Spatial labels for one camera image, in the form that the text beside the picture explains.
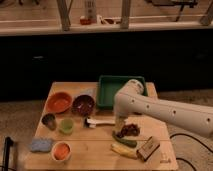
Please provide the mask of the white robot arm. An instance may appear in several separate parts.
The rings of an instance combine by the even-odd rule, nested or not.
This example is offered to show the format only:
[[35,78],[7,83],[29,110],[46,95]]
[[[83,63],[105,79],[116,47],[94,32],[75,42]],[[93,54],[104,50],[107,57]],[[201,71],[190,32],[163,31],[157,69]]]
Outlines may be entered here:
[[213,139],[213,107],[155,99],[143,95],[143,84],[131,79],[114,96],[113,110],[123,120],[142,113],[200,136]]

